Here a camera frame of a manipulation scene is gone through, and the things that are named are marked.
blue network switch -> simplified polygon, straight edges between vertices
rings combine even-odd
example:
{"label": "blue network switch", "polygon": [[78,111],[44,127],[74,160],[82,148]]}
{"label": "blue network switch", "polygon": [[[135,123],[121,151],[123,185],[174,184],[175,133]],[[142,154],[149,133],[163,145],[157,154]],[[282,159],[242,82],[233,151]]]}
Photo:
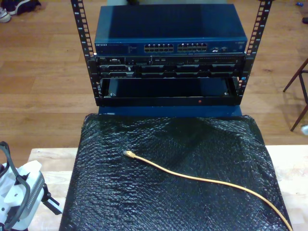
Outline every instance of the blue network switch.
{"label": "blue network switch", "polygon": [[98,56],[243,53],[247,37],[233,4],[102,6]]}

wooden table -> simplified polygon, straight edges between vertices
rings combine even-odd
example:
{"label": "wooden table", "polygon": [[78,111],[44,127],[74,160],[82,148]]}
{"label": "wooden table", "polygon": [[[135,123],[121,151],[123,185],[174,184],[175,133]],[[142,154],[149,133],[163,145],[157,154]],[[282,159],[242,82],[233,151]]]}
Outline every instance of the wooden table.
{"label": "wooden table", "polygon": [[[308,145],[267,146],[294,231],[308,231]],[[77,148],[32,149],[29,161],[38,160],[48,188],[64,207]],[[29,231],[55,231],[61,216],[40,204]]]}

blue panel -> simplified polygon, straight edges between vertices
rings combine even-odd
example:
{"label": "blue panel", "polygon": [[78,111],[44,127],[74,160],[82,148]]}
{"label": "blue panel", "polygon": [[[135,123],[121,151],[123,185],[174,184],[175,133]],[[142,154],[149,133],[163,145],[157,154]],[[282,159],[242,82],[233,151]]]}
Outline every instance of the blue panel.
{"label": "blue panel", "polygon": [[241,116],[240,106],[100,107],[99,114],[156,117]]}
{"label": "blue panel", "polygon": [[[207,50],[178,51],[182,43],[207,44]],[[95,38],[97,54],[106,56],[160,54],[145,53],[149,44],[171,44],[169,54],[244,52],[246,43],[233,4],[103,6]]]}

dark wooden chair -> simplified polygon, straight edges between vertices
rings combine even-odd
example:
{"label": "dark wooden chair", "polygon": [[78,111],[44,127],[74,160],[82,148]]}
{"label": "dark wooden chair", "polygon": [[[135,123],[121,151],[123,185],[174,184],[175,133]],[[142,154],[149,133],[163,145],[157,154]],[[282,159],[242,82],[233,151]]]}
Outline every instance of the dark wooden chair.
{"label": "dark wooden chair", "polygon": [[295,122],[295,124],[293,125],[293,127],[291,128],[291,131],[293,131],[296,128],[298,123],[301,121],[301,119],[304,117],[304,115],[308,111],[308,96],[307,96],[307,91],[306,91],[305,83],[304,83],[303,76],[302,76],[302,73],[308,73],[308,71],[304,70],[304,68],[307,64],[308,64],[308,58],[306,59],[306,61],[304,61],[304,63],[301,65],[301,67],[298,69],[298,71],[295,73],[295,75],[292,77],[290,82],[287,84],[287,86],[283,90],[283,92],[285,92],[289,88],[289,86],[294,82],[294,80],[297,77],[299,77],[299,81],[300,81],[300,85],[302,86],[306,106],[305,106],[304,110],[302,111],[302,113],[299,115],[299,117],[298,117],[297,121]]}

ethernet cable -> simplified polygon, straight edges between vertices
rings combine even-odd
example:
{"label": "ethernet cable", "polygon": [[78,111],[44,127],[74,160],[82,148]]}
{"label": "ethernet cable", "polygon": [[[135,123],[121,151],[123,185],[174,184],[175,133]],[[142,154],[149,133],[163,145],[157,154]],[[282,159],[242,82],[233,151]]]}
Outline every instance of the ethernet cable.
{"label": "ethernet cable", "polygon": [[183,174],[180,174],[180,173],[177,173],[177,172],[173,172],[173,171],[170,171],[164,167],[161,167],[147,159],[144,159],[140,156],[137,156],[136,154],[134,154],[133,152],[131,151],[124,151],[124,155],[127,155],[131,158],[136,158],[136,159],[139,159],[139,160],[142,160],[156,168],[159,168],[160,170],[163,170],[167,173],[170,173],[172,175],[175,175],[175,176],[179,176],[179,177],[184,177],[184,178],[188,178],[188,179],[192,179],[192,180],[200,180],[200,181],[205,181],[205,182],[211,182],[211,183],[216,183],[216,184],[223,184],[223,185],[227,185],[227,186],[231,186],[231,187],[234,187],[234,188],[237,188],[237,189],[241,189],[241,190],[244,190],[248,193],[251,193],[252,195],[260,198],[261,200],[263,200],[266,204],[268,204],[272,209],[275,210],[275,212],[279,215],[279,217],[283,220],[283,222],[285,223],[285,225],[288,227],[289,231],[293,231],[291,225],[289,224],[289,222],[287,221],[287,219],[281,214],[281,212],[269,201],[267,200],[266,198],[264,198],[263,196],[261,196],[260,194],[250,190],[250,189],[247,189],[247,188],[244,188],[242,186],[239,186],[239,185],[236,185],[236,184],[231,184],[231,183],[228,183],[228,182],[224,182],[224,181],[219,181],[219,180],[211,180],[211,179],[204,179],[204,178],[199,178],[199,177],[192,177],[192,176],[188,176],[188,175],[183,175]]}

